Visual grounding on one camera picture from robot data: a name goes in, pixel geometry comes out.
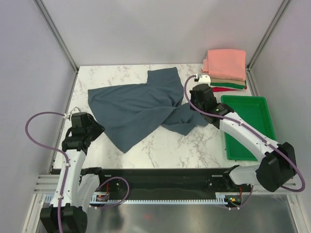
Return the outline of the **blue-grey t-shirt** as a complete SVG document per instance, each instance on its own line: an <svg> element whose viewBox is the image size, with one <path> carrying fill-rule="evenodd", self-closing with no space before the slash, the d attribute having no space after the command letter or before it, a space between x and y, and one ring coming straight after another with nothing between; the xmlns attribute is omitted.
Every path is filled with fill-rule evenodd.
<svg viewBox="0 0 311 233"><path fill-rule="evenodd" d="M176 67L147 72L147 82L88 90L88 104L105 134L123 153L159 126L187 135L207 126L203 116L183 104L184 88Z"/></svg>

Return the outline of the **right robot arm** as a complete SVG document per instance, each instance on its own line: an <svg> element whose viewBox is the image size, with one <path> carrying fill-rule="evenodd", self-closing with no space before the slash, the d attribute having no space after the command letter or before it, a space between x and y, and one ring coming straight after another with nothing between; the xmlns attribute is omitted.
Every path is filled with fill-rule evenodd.
<svg viewBox="0 0 311 233"><path fill-rule="evenodd" d="M208 84L195 86L187 99L193 110L203 115L209 124L235 138L259 162L258 166L234 166L227 170L222 180L226 190L234 191L242 184L260 184L269 192L275 192L297 174L293 146L266 137L230 106L218 103Z"/></svg>

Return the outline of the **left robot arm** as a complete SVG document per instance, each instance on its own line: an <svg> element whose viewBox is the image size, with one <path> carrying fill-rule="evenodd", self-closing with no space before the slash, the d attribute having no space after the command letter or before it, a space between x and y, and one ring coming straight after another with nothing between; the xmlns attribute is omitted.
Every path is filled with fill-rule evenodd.
<svg viewBox="0 0 311 233"><path fill-rule="evenodd" d="M84 233L87 209L96 191L105 189L107 180L93 168L82 174L82 166L91 143L104 132L94 117L86 112L71 116L71 127L62 142L63 159L56 191L48 207L42 208L40 220L49 233Z"/></svg>

